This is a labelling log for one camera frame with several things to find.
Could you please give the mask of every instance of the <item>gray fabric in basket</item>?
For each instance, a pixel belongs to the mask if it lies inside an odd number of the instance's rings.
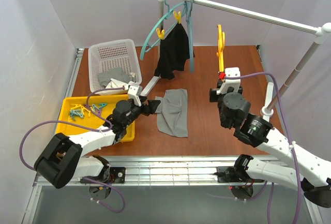
[[[127,75],[122,67],[115,67],[98,74],[99,84],[106,87],[111,79],[116,79],[124,83],[129,83],[130,81],[136,82],[136,78]]]

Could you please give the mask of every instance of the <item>wooden table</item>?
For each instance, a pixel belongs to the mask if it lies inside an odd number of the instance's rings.
[[[167,89],[185,88],[188,92],[188,138],[177,138],[159,132],[156,115],[141,116],[136,120],[136,137],[132,142],[123,142],[104,147],[92,154],[110,156],[216,156],[239,154],[265,154],[245,145],[233,137],[234,130],[220,126],[217,103],[209,102],[209,89],[216,87],[218,79],[217,47],[195,47],[194,73],[189,72],[189,62],[185,71],[175,71],[172,80],[160,79],[148,98],[164,96]],[[90,93],[88,81],[87,49],[84,51],[72,96],[87,96]],[[152,49],[140,61],[142,86],[153,77],[157,66],[157,49]],[[263,71],[255,46],[227,46],[224,50],[226,67],[239,67],[241,75]],[[242,80],[243,95],[251,102],[251,113],[259,114],[264,105],[267,81],[264,76]],[[281,130],[278,115],[271,122]]]

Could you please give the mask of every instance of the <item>yellow hanger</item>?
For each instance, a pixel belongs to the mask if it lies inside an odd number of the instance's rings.
[[[78,109],[80,108],[82,105],[81,104],[70,104],[71,106],[73,106],[72,108],[70,108],[70,110],[72,109]]]
[[[179,11],[177,14],[176,11],[174,11],[174,16],[175,16],[175,19],[178,21],[178,24],[180,24],[182,21],[182,13]]]
[[[222,32],[221,25],[217,25],[217,27],[218,27],[218,52],[216,53],[216,55],[218,56],[219,71],[224,72],[223,50],[225,47],[225,32]]]
[[[164,30],[162,30],[162,31],[160,32],[160,29],[157,28],[157,29],[156,29],[156,33],[157,33],[157,36],[158,36],[160,39],[164,39]]]

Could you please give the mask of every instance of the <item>white laundry basket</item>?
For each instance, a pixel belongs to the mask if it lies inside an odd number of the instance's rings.
[[[136,84],[142,81],[140,66],[133,40],[121,39],[95,44],[88,49],[88,76],[91,92],[102,89],[98,73],[114,67],[122,67],[127,75],[136,73]]]

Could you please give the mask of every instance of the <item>white bracket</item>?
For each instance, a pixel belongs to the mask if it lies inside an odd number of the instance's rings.
[[[315,39],[316,44],[322,44],[328,36],[331,34],[331,22],[325,23],[322,27],[319,27],[319,30],[316,32],[317,38]]]
[[[161,77],[153,76],[153,78],[150,80],[150,82],[146,85],[144,90],[141,92],[141,96],[147,96],[151,92],[152,88],[155,86],[157,81],[160,80],[160,78]]]
[[[240,77],[240,70],[238,67],[226,68],[225,69],[225,76],[227,78],[237,78]],[[240,79],[225,79],[222,83],[220,89],[216,91],[217,95],[226,94],[228,92],[228,88],[233,87],[233,92],[238,92],[240,87]]]
[[[274,83],[268,82],[267,91],[265,93],[264,107],[261,109],[261,115],[263,116],[263,119],[265,119],[267,122],[270,120],[270,117],[274,114],[273,109],[267,110],[267,107],[273,98],[273,92],[274,92]]]
[[[133,99],[134,104],[137,105],[138,107],[141,106],[141,102],[139,99],[140,92],[141,92],[142,86],[139,85],[131,85],[128,91],[129,99]]]

